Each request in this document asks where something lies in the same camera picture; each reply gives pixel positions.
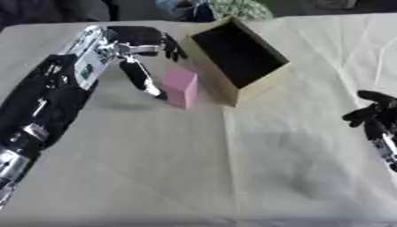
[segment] cardboard box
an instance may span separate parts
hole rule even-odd
[[[289,63],[236,18],[197,27],[183,47],[232,106],[275,86]]]

